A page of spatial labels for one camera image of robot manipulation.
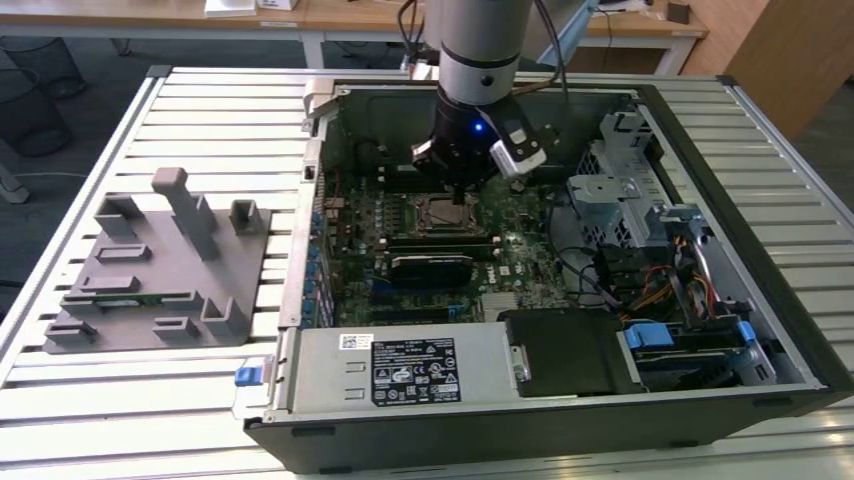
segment motherboard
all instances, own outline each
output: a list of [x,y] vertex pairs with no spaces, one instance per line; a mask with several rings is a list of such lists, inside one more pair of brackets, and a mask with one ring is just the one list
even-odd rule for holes
[[403,168],[329,179],[335,326],[495,321],[572,304],[546,235],[554,186],[494,178],[457,205]]

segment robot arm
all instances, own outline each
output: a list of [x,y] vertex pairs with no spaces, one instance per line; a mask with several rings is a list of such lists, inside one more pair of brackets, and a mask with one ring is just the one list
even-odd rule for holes
[[429,41],[441,50],[439,94],[434,131],[414,147],[413,163],[458,202],[499,171],[513,177],[542,165],[543,145],[554,141],[551,132],[534,132],[511,93],[531,5],[427,0]]

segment circuit board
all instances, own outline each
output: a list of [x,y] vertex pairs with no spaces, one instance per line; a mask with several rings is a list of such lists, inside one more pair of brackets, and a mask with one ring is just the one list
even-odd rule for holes
[[[569,304],[573,294],[545,234],[545,195],[554,187],[525,187],[494,178],[481,192],[467,195],[463,206],[454,206],[442,192],[394,193],[381,180],[339,179],[341,196],[326,202],[335,326],[494,321],[499,307]],[[418,292],[393,287],[389,242],[419,238],[431,239],[434,246],[447,240],[450,250],[425,247],[419,251],[407,243],[407,248],[415,248],[410,254],[478,252],[465,287]],[[486,244],[474,241],[455,246],[455,240],[473,238]]]

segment mesh wastebasket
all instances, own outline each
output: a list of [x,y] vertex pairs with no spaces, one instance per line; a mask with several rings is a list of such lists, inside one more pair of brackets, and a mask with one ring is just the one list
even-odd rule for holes
[[0,138],[24,157],[47,155],[71,140],[68,126],[31,70],[0,70]]
[[74,97],[86,88],[62,38],[0,37],[0,50],[19,68],[39,74],[42,88],[52,98]]

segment metal workbench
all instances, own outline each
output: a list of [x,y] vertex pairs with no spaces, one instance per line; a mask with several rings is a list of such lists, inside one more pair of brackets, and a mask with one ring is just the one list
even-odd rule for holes
[[[377,71],[175,68],[167,77],[146,79],[0,327],[0,469],[8,469],[0,478],[293,478],[245,435],[231,406],[235,369],[275,347],[311,75],[401,78]],[[740,88],[709,78],[576,78],[658,86],[852,370],[854,217]],[[99,233],[92,220],[99,200],[107,192],[132,193],[143,209],[166,209],[150,193],[151,174],[162,166],[195,174],[189,188],[207,194],[213,208],[253,198],[274,209],[253,342],[234,348],[48,355],[44,330]],[[678,176],[674,183],[690,201],[694,194]],[[844,401],[705,447],[338,478],[550,479],[594,473],[621,479],[850,478],[853,408],[854,400]]]

